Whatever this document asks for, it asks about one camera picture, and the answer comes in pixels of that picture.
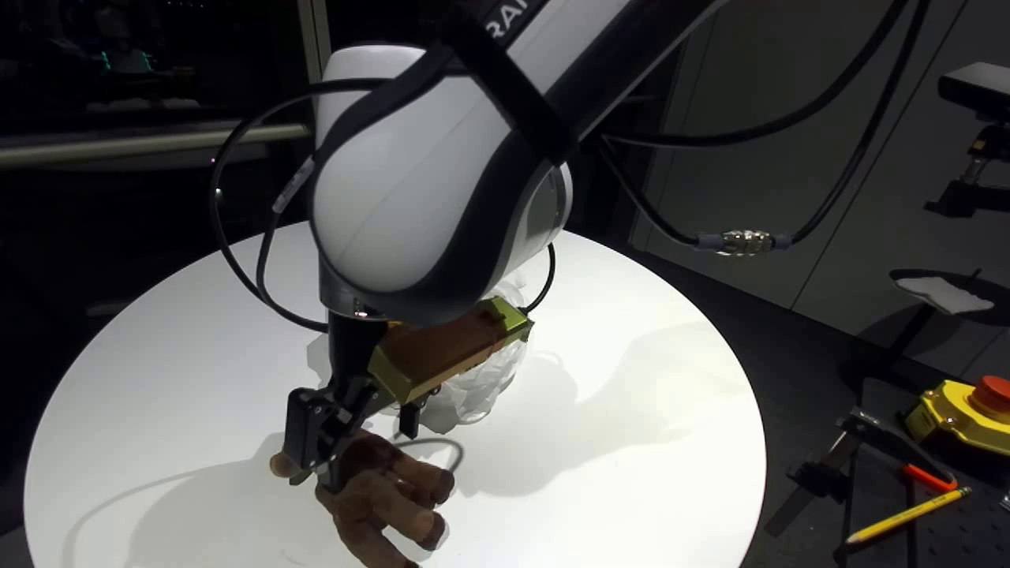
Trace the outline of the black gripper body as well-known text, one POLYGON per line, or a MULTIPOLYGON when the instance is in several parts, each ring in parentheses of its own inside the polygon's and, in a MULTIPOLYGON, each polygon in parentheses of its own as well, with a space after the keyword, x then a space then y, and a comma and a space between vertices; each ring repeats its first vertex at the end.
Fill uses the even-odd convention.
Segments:
POLYGON ((326 384, 326 419, 320 441, 336 450, 362 423, 374 381, 369 378, 369 361, 380 340, 387 335, 386 323, 329 320, 329 364, 330 378, 326 384))

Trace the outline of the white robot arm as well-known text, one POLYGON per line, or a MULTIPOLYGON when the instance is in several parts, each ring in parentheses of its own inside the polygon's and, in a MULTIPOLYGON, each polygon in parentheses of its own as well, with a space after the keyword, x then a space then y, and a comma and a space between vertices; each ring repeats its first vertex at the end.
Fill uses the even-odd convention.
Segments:
POLYGON ((431 42, 342 47, 305 163, 330 378, 288 399, 294 481, 522 344, 498 285, 566 228, 592 131, 725 0, 431 0, 431 42))

